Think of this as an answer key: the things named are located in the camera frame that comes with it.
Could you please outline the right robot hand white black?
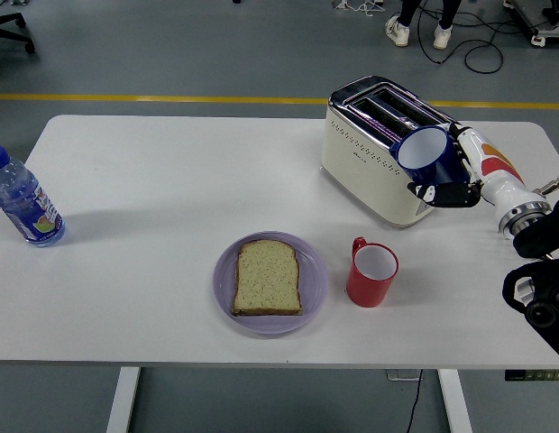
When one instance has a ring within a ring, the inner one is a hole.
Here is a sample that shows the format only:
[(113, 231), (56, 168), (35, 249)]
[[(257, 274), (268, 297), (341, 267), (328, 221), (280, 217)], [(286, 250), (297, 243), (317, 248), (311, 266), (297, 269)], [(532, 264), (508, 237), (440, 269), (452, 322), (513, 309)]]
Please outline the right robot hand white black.
[(420, 127), (395, 150), (411, 178), (408, 189), (431, 207), (474, 207), (482, 199), (495, 208), (499, 230), (539, 218), (551, 207), (527, 188), (513, 164), (470, 126)]

